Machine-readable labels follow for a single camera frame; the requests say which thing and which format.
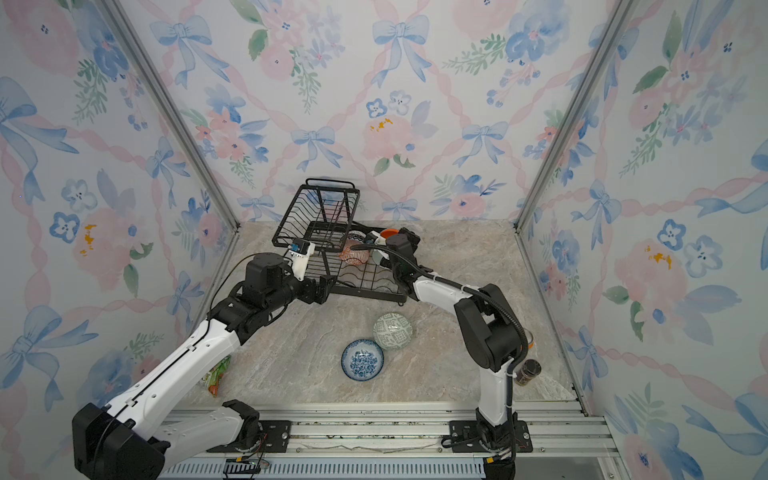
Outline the red patterned ceramic bowl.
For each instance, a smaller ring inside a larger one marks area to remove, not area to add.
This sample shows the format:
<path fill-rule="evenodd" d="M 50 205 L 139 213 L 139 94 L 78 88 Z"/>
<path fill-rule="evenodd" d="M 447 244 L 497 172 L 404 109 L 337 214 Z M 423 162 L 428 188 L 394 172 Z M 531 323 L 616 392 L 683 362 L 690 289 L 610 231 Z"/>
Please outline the red patterned ceramic bowl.
<path fill-rule="evenodd" d="M 367 249 L 356 249 L 356 246 L 361 244 L 361 241 L 355 239 L 346 240 L 342 252 L 339 254 L 339 258 L 345 265 L 358 267 L 369 261 L 370 253 Z"/>

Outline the blue patterned ceramic bowl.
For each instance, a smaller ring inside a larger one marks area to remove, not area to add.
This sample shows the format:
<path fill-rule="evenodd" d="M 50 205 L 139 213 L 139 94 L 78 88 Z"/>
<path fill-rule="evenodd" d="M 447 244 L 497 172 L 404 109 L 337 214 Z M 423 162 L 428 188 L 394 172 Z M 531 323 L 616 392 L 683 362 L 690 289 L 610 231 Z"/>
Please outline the blue patterned ceramic bowl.
<path fill-rule="evenodd" d="M 343 373 L 351 380 L 372 380 L 383 369 L 383 349 L 373 340 L 358 339 L 348 344 L 341 356 Z"/>

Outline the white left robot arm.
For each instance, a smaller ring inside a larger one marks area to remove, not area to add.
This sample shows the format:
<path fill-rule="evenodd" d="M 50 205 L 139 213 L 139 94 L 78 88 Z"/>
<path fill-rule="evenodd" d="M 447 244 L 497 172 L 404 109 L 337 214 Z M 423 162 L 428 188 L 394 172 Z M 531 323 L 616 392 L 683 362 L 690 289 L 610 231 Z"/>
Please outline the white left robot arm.
<path fill-rule="evenodd" d="M 89 479 L 156 479 L 169 467 L 211 448 L 247 454 L 268 435 L 259 412 L 229 400 L 208 414 L 164 426 L 178 402 L 217 364 L 294 301 L 322 304 L 336 279 L 306 276 L 308 258 L 257 253 L 245 278 L 211 307 L 190 337 L 141 381 L 98 407 L 89 403 L 72 420 L 77 471 Z"/>

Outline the pale green ceramic bowl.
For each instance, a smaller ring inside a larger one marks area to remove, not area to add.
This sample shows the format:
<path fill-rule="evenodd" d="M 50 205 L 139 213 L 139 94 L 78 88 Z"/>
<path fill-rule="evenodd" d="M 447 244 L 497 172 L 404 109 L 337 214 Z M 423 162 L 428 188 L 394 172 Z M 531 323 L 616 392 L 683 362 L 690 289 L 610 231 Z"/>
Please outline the pale green ceramic bowl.
<path fill-rule="evenodd" d="M 382 267 L 384 267 L 385 263 L 389 261 L 388 254 L 382 250 L 382 246 L 376 246 L 371 251 L 371 258 L 377 265 Z"/>

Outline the white brown patterned bowl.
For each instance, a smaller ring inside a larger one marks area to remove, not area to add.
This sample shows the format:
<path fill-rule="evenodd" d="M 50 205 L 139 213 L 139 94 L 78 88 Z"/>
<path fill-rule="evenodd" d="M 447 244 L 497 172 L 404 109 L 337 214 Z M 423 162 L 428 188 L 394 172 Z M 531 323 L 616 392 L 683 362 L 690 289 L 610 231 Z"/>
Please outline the white brown patterned bowl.
<path fill-rule="evenodd" d="M 364 243 L 365 242 L 366 236 L 367 236 L 366 233 L 364 233 L 362 231 L 358 231 L 358 230 L 353 230 L 353 231 L 348 233 L 348 239 L 349 240 L 353 240 L 353 241 L 360 242 L 360 243 Z"/>

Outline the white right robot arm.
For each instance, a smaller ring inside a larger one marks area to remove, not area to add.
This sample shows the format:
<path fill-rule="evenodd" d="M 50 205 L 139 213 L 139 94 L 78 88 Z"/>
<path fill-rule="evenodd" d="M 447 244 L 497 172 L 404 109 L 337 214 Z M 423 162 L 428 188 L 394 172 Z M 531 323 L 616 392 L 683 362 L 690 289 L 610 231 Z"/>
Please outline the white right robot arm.
<path fill-rule="evenodd" d="M 495 461 L 512 460 L 517 453 L 513 376 L 528 355 L 524 328 L 498 286 L 473 287 L 443 277 L 417 263 L 417 246 L 416 235 L 403 228 L 381 250 L 409 298 L 457 320 L 465 349 L 479 368 L 476 436 Z"/>

